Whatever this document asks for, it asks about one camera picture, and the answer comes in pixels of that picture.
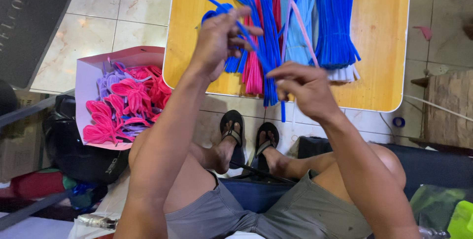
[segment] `wooden table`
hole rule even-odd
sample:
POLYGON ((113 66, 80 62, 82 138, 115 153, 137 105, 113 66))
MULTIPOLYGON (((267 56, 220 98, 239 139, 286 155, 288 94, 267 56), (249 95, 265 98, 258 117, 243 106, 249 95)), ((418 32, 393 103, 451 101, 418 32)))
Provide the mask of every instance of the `wooden table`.
MULTIPOLYGON (((235 0, 217 0, 232 3, 235 0)), ((186 69, 202 16, 215 6, 207 0, 173 0, 164 79, 175 87, 186 69)), ((332 85, 341 107, 389 112, 402 100, 409 0, 354 0, 352 41, 362 58, 356 63, 361 80, 332 85)), ((240 74, 223 73, 209 93, 247 96, 240 74)))

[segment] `welcome mat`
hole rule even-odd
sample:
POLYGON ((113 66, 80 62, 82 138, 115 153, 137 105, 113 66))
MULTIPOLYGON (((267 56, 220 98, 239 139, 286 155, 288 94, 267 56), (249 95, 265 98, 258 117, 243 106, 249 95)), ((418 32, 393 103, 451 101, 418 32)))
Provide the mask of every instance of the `welcome mat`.
POLYGON ((0 0, 0 79, 31 86, 69 1, 0 0))

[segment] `man's right hand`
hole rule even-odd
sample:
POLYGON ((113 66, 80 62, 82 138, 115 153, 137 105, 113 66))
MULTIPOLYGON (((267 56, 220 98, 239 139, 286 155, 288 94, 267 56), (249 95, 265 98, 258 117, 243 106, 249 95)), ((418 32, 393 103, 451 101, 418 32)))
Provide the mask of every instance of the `man's right hand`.
POLYGON ((323 68, 287 61, 266 77, 276 79, 280 100, 287 100, 288 93, 293 94, 302 113, 321 125, 333 123, 343 115, 330 91, 323 68))

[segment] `red fabric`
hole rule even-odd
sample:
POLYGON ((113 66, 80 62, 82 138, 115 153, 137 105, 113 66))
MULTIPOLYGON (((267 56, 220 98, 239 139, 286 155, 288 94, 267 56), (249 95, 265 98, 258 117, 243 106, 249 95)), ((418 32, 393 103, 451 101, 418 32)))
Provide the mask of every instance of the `red fabric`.
POLYGON ((39 171, 15 177, 11 180, 16 197, 39 198, 65 191, 62 172, 40 173, 39 171))

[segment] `sandal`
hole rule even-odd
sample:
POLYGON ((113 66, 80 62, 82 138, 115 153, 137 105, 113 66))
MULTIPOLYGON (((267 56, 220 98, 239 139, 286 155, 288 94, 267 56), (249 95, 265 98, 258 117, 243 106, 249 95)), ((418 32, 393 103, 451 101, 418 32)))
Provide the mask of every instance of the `sandal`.
MULTIPOLYGON (((226 133, 222 135, 222 140, 228 136, 233 137, 236 140, 236 146, 233 149, 233 154, 231 161, 234 163, 238 164, 245 164, 245 153, 243 153, 243 117, 241 114, 236 111, 236 110, 230 110, 228 111, 225 115, 223 115, 222 120, 220 121, 220 133, 223 133, 225 126, 227 125, 228 122, 232 121, 232 126, 230 127, 230 130, 228 130, 226 133), (238 122, 240 124, 240 133, 237 133, 234 130, 235 123, 238 122)), ((234 165, 230 163, 230 169, 238 169, 240 166, 234 165)))
POLYGON ((259 146, 259 147, 254 152, 254 157, 253 157, 253 161, 251 162, 251 167, 264 171, 264 172, 269 172, 268 162, 266 161, 266 158, 264 157, 264 155, 261 155, 261 154, 268 147, 276 148, 278 143, 279 143, 278 129, 274 126, 274 124, 270 122, 263 123, 258 129, 258 132, 256 134, 256 146, 257 147, 259 146), (260 134, 263 131, 266 132, 266 141, 263 142, 260 146, 260 134), (273 138, 274 144, 271 142, 271 138, 269 138, 268 136, 269 131, 271 131, 271 133, 274 135, 274 138, 273 138))

